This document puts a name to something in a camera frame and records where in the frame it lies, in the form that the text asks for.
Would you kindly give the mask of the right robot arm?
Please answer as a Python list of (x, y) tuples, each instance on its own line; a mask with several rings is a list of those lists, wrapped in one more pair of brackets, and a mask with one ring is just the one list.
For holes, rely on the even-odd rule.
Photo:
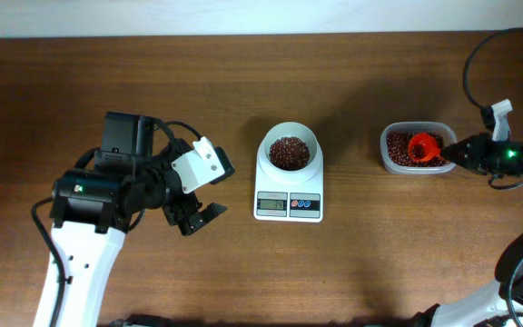
[[(473, 135), (445, 147), (447, 160), (487, 175), (499, 191), (523, 186), (523, 142), (494, 141), (489, 133)], [(523, 233), (501, 254), (495, 280), (451, 304), (435, 304), (416, 313), (408, 326), (523, 326)]]

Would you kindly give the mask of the orange measuring scoop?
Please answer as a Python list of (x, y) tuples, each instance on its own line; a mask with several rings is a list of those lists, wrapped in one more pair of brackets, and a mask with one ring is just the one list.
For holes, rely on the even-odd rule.
[(415, 134), (408, 144), (408, 155), (414, 162), (426, 163), (440, 157), (440, 152), (438, 141), (427, 133)]

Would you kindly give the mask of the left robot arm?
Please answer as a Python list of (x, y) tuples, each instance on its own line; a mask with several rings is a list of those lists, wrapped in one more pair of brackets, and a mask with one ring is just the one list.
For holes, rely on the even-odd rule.
[(109, 112), (100, 146), (84, 153), (34, 204), (32, 219), (50, 251), (36, 326), (95, 326), (110, 271), (126, 235), (149, 210), (189, 236), (224, 213), (195, 192), (230, 177), (221, 147), (178, 138), (173, 122)]

